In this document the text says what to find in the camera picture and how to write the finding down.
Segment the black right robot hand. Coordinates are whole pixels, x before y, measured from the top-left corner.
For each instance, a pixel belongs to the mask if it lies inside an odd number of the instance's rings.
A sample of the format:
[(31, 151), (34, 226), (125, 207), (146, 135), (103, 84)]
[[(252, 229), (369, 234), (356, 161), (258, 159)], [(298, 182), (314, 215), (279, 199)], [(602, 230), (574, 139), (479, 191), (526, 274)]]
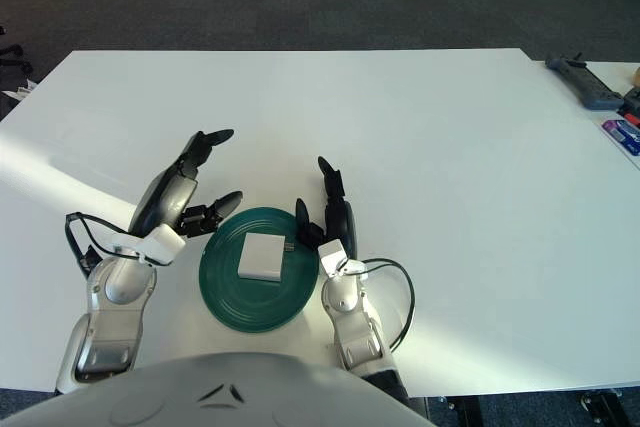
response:
[(325, 228), (310, 221), (308, 209), (301, 198), (296, 200), (296, 239), (310, 249), (332, 240), (340, 240), (349, 258), (357, 257), (357, 236), (354, 214), (345, 199), (341, 172), (334, 169), (322, 156), (318, 166), (323, 174), (326, 192), (324, 210)]

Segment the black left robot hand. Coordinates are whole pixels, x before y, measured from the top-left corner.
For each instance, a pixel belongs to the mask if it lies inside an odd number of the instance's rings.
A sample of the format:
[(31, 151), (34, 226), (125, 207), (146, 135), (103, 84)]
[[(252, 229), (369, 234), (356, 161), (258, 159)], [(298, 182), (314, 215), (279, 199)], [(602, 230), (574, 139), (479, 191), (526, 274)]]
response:
[(188, 238), (215, 232), (240, 205), (243, 193), (231, 192), (209, 206), (191, 206), (189, 202), (198, 186), (198, 168), (208, 160), (215, 146), (229, 140), (233, 134), (232, 129), (208, 134), (196, 132), (178, 158), (149, 184), (133, 214), (128, 232), (144, 237), (161, 224)]

